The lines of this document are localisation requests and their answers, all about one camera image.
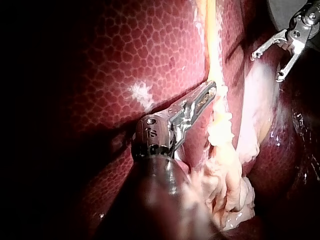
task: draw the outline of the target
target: white scar patch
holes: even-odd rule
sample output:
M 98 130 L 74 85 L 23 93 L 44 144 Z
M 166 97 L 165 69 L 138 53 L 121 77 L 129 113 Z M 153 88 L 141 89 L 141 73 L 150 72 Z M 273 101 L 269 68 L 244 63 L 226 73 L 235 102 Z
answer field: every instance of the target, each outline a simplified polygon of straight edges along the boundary
M 149 93 L 149 90 L 152 86 L 147 86 L 144 81 L 135 82 L 129 88 L 129 91 L 132 93 L 132 98 L 136 99 L 143 107 L 146 112 L 149 112 L 154 105 L 155 101 L 153 95 Z

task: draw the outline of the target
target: metal clamp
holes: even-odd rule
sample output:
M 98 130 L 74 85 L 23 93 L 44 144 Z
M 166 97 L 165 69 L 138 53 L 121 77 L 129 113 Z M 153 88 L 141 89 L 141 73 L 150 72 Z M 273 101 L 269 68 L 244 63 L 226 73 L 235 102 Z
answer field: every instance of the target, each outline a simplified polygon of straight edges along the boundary
M 216 96 L 214 81 L 206 81 L 167 109 L 141 118 L 132 138 L 133 158 L 145 155 L 173 156 L 185 141 L 186 132 Z

